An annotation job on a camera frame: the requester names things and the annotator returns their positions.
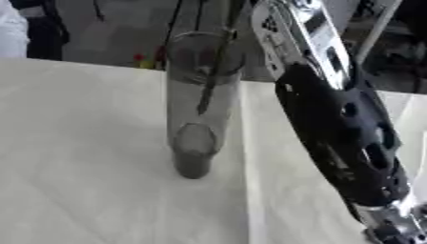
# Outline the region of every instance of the red object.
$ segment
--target red object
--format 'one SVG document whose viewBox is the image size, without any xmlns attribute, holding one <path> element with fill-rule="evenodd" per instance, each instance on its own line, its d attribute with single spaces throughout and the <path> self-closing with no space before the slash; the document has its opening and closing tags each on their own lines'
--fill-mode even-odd
<svg viewBox="0 0 427 244">
<path fill-rule="evenodd" d="M 142 61 L 144 59 L 144 55 L 142 55 L 141 53 L 135 54 L 133 56 L 133 60 L 135 61 Z"/>
</svg>

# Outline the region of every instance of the yellow object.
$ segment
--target yellow object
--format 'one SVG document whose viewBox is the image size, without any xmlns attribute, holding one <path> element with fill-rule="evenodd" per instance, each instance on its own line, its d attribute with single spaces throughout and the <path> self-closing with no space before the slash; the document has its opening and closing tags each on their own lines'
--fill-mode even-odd
<svg viewBox="0 0 427 244">
<path fill-rule="evenodd" d="M 141 62 L 139 62 L 139 68 L 152 70 L 154 69 L 154 62 L 149 60 L 142 60 Z"/>
</svg>

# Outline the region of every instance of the white cloth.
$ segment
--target white cloth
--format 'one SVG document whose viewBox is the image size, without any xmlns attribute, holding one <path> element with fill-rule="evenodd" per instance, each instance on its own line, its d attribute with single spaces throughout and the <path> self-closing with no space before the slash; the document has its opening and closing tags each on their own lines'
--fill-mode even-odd
<svg viewBox="0 0 427 244">
<path fill-rule="evenodd" d="M 0 57 L 27 56 L 28 23 L 9 0 L 0 0 Z"/>
<path fill-rule="evenodd" d="M 187 180 L 167 145 L 164 73 L 11 59 L 0 74 L 2 244 L 363 243 L 273 84 L 242 84 L 211 173 Z M 427 96 L 385 94 L 414 176 Z"/>
</svg>

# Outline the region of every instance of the floor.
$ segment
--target floor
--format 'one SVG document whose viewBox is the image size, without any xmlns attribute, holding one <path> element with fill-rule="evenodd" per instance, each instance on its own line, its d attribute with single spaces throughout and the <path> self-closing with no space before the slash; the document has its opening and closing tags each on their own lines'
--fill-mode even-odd
<svg viewBox="0 0 427 244">
<path fill-rule="evenodd" d="M 340 30 L 345 29 L 357 1 L 326 1 Z M 173 34 L 193 29 L 197 3 L 198 0 L 184 1 Z M 152 59 L 155 50 L 163 42 L 176 0 L 102 0 L 100 4 L 106 15 L 105 22 L 96 19 L 92 0 L 58 0 L 72 38 L 65 48 L 66 61 L 133 67 L 133 57 L 137 53 Z M 205 10 L 201 29 L 218 31 L 222 16 L 221 1 L 209 0 Z M 262 50 L 254 40 L 249 19 L 241 18 L 238 26 L 247 53 L 244 78 L 270 81 L 270 75 L 264 68 Z"/>
</svg>

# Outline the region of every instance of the robotic arm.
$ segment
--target robotic arm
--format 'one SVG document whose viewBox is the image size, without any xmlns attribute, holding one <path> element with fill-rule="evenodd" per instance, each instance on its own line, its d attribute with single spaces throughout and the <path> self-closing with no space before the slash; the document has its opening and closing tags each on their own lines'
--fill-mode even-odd
<svg viewBox="0 0 427 244">
<path fill-rule="evenodd" d="M 284 112 L 369 239 L 427 243 L 427 207 L 396 157 L 397 134 L 322 1 L 259 0 L 252 25 Z"/>
</svg>

